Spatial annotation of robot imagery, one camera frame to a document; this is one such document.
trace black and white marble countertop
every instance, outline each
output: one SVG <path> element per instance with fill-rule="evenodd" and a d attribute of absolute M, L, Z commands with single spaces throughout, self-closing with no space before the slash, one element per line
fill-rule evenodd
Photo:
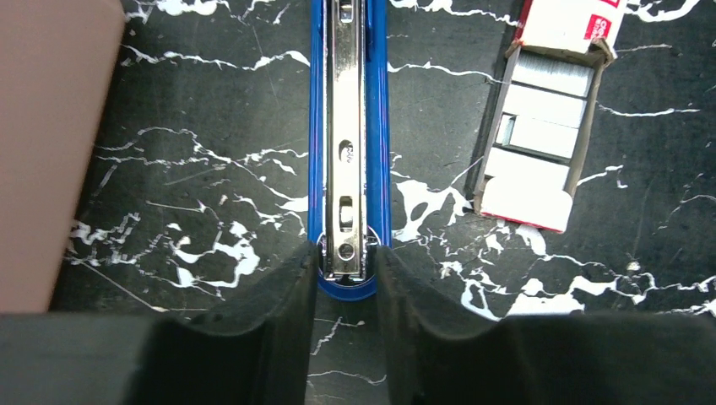
<path fill-rule="evenodd" d="M 464 211 L 514 1 L 390 0 L 394 244 L 481 316 L 716 316 L 716 3 L 628 1 L 554 235 Z M 53 307 L 193 316 L 306 238 L 308 2 L 122 3 Z M 314 330 L 306 401 L 387 403 L 372 300 L 319 294 Z"/>

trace hole in metal rail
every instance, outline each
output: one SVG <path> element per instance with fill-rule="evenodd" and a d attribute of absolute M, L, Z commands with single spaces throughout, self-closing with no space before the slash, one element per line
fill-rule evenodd
<path fill-rule="evenodd" d="M 353 21 L 353 0 L 338 0 L 338 13 L 341 23 Z"/>
<path fill-rule="evenodd" d="M 353 143 L 351 141 L 340 141 L 338 145 L 338 157 L 341 162 L 353 162 Z"/>
<path fill-rule="evenodd" d="M 353 198 L 343 196 L 338 204 L 340 231 L 350 232 L 353 229 Z"/>
<path fill-rule="evenodd" d="M 340 257 L 340 260 L 349 261 L 353 258 L 355 255 L 355 250 L 353 249 L 353 246 L 344 243 L 343 245 L 338 247 L 338 257 Z"/>

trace open cardboard box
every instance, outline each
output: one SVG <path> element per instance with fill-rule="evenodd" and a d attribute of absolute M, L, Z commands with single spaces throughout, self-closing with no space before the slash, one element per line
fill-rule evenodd
<path fill-rule="evenodd" d="M 0 5 L 0 312 L 46 311 L 124 29 L 117 0 Z"/>
<path fill-rule="evenodd" d="M 564 232 L 626 0 L 527 0 L 492 117 L 475 210 Z"/>

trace marble surface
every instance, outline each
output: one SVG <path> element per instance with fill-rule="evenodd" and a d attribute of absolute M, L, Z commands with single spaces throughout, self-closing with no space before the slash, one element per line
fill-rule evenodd
<path fill-rule="evenodd" d="M 628 0 L 564 235 L 464 209 L 514 2 L 390 0 L 397 253 L 477 316 L 716 316 L 716 3 Z M 53 308 L 196 315 L 306 238 L 308 2 L 122 0 Z M 372 300 L 319 293 L 307 403 L 387 403 Z"/>

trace red and white box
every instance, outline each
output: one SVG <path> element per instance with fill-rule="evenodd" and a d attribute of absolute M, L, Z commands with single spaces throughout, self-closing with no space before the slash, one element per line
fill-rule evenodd
<path fill-rule="evenodd" d="M 527 0 L 484 143 L 475 210 L 562 233 L 627 0 Z"/>

